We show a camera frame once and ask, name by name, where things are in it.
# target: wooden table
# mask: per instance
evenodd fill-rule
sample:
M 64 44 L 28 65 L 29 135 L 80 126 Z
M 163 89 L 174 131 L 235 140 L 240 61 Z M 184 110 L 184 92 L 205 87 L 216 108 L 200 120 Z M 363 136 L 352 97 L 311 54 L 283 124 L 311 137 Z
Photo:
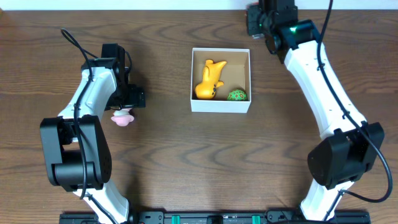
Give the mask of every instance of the wooden table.
M 320 27 L 325 11 L 300 11 L 300 18 Z M 385 130 L 382 151 L 396 184 L 397 24 L 396 11 L 333 11 L 325 37 L 349 97 Z M 1 223 L 57 223 L 64 211 L 90 211 L 49 183 L 40 141 L 41 120 L 67 105 L 81 79 L 83 57 L 61 27 L 96 55 L 102 43 L 117 42 L 132 56 L 131 80 L 145 88 L 147 107 L 125 128 L 105 112 L 102 127 L 112 179 L 137 209 L 265 210 L 306 196 L 317 124 L 293 76 L 263 40 L 246 35 L 243 11 L 10 11 L 0 19 Z M 193 47 L 251 50 L 247 114 L 190 111 Z M 377 160 L 352 191 L 377 198 L 386 186 Z M 381 204 L 347 195 L 338 206 L 367 209 L 374 223 L 396 223 L 397 207 L 397 187 Z

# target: pink toy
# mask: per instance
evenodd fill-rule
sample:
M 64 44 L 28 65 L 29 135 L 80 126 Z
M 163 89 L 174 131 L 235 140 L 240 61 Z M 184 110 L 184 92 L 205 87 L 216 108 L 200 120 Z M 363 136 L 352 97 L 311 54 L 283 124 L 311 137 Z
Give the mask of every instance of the pink toy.
M 113 113 L 111 118 L 119 126 L 127 126 L 131 121 L 134 121 L 134 117 L 129 113 L 131 109 L 121 109 Z

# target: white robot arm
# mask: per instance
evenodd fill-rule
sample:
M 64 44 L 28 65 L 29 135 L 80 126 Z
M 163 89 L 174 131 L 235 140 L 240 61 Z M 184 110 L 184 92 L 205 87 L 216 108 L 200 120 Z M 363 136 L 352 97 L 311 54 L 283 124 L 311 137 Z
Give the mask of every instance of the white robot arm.
M 78 104 L 78 128 L 87 164 L 84 200 L 96 212 L 98 221 L 105 224 L 126 222 L 129 202 L 110 179 L 111 154 L 100 121 L 104 111 L 111 107 L 129 110 L 145 106 L 143 90 L 127 83 L 129 68 L 124 67 L 124 54 L 124 49 L 117 44 L 104 44 L 101 58 L 86 61 L 82 66 L 81 83 L 67 107 L 56 118 L 45 118 L 40 125 L 50 182 L 80 196 L 83 186 L 81 156 L 77 151 L 64 151 L 62 147 L 78 141 L 74 123 L 75 105 Z
M 319 127 L 319 133 L 322 140 L 334 135 L 334 130 L 341 129 L 343 132 L 355 129 L 353 124 L 344 118 L 343 112 L 337 105 L 334 97 L 330 93 L 321 71 L 318 68 L 317 61 L 317 45 L 313 40 L 298 45 L 298 49 L 290 49 L 285 58 L 285 66 L 289 70 L 298 84 L 300 85 L 304 95 L 310 104 L 312 112 L 315 115 Z M 338 81 L 333 69 L 331 68 L 325 52 L 325 46 L 321 47 L 322 62 L 328 79 L 335 89 L 340 100 L 349 109 L 351 117 L 361 124 L 365 117 L 355 108 L 354 104 L 349 100 L 343 87 Z M 333 204 L 334 199 L 338 195 L 339 190 L 346 190 L 354 184 L 352 181 L 344 182 L 336 185 L 334 189 L 328 190 L 312 181 L 307 197 L 300 205 L 302 213 L 307 220 L 323 220 L 326 213 Z M 334 209 L 328 216 L 328 219 L 335 216 Z

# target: open box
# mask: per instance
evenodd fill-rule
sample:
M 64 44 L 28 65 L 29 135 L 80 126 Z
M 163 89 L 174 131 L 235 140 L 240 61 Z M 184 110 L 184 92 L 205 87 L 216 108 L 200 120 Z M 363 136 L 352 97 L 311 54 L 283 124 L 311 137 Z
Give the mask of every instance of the open box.
M 199 100 L 195 87 L 202 82 L 206 60 L 214 63 L 227 61 L 221 71 L 220 81 L 224 85 L 217 88 L 211 100 Z M 236 89 L 244 90 L 247 101 L 227 101 L 228 94 Z M 251 103 L 250 50 L 249 49 L 192 49 L 191 109 L 193 112 L 247 113 Z

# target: yellow toy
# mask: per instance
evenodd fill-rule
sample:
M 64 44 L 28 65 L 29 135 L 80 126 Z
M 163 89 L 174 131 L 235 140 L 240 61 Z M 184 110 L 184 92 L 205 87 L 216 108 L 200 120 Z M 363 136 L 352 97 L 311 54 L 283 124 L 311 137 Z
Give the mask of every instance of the yellow toy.
M 203 80 L 195 88 L 198 99 L 211 100 L 216 95 L 216 89 L 224 85 L 224 82 L 219 81 L 224 65 L 226 61 L 214 63 L 213 60 L 206 60 Z

